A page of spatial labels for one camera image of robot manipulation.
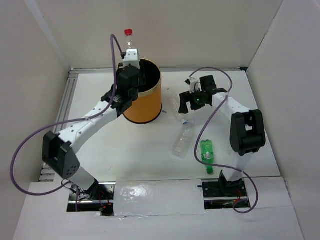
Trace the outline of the clear bottle blue-white cap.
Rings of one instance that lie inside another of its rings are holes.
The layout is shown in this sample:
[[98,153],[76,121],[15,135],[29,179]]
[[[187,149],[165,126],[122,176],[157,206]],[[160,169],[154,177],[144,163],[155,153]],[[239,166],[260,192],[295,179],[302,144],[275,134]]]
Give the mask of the clear bottle blue-white cap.
[[186,125],[188,123],[188,120],[182,113],[179,113],[180,99],[178,98],[178,95],[172,90],[170,90],[168,93],[168,101],[176,120],[183,125]]

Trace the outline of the red cap labelled bottle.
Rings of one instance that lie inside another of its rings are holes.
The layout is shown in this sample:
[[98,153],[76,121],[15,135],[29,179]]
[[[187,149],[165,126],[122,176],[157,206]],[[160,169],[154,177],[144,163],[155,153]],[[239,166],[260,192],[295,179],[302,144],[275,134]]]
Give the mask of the red cap labelled bottle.
[[133,30],[128,28],[124,30],[125,40],[126,40],[126,49],[127,50],[137,50],[134,37]]

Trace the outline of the clear bottle white cap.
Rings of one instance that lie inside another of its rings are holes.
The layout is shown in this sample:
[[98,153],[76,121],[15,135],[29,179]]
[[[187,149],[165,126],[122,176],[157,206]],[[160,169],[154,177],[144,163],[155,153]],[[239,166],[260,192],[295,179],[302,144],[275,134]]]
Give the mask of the clear bottle white cap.
[[171,148],[171,154],[183,159],[191,146],[195,132],[195,123],[189,120],[182,124]]

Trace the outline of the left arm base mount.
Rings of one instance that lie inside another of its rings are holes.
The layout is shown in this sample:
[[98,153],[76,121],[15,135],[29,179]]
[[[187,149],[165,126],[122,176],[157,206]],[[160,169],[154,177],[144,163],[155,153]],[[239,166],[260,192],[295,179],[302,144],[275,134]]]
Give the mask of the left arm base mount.
[[92,195],[83,190],[77,192],[74,184],[66,186],[69,192],[66,211],[68,213],[98,213],[104,217],[114,216],[116,182],[100,182]]

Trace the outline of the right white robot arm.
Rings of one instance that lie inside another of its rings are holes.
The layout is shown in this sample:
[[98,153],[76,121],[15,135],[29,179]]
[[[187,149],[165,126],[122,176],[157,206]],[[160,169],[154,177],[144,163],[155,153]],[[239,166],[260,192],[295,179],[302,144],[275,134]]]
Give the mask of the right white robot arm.
[[188,114],[187,103],[192,111],[206,105],[215,107],[230,120],[229,145],[235,152],[231,168],[224,168],[224,180],[218,184],[223,196],[230,196],[236,189],[234,182],[242,178],[252,155],[266,144],[263,114],[259,109],[252,110],[232,98],[224,88],[217,88],[212,75],[200,78],[189,77],[185,81],[189,90],[179,95],[180,114]]

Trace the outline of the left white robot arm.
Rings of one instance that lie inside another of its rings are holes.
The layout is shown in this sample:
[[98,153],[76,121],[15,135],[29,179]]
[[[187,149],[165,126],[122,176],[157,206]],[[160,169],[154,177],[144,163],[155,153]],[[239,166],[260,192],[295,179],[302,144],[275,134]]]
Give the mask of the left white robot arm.
[[78,121],[58,133],[47,132],[43,137],[42,160],[62,179],[80,188],[88,200],[97,197],[99,182],[80,164],[76,154],[101,128],[116,120],[138,99],[139,88],[146,84],[144,65],[120,67],[116,83],[98,104]]

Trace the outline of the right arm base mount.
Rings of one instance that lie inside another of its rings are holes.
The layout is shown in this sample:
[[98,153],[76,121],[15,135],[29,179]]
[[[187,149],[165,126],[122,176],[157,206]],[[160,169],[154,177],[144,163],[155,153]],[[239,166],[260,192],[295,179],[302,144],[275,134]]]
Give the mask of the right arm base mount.
[[202,190],[205,210],[251,206],[243,179],[227,181],[220,172],[218,180],[203,180],[197,187]]

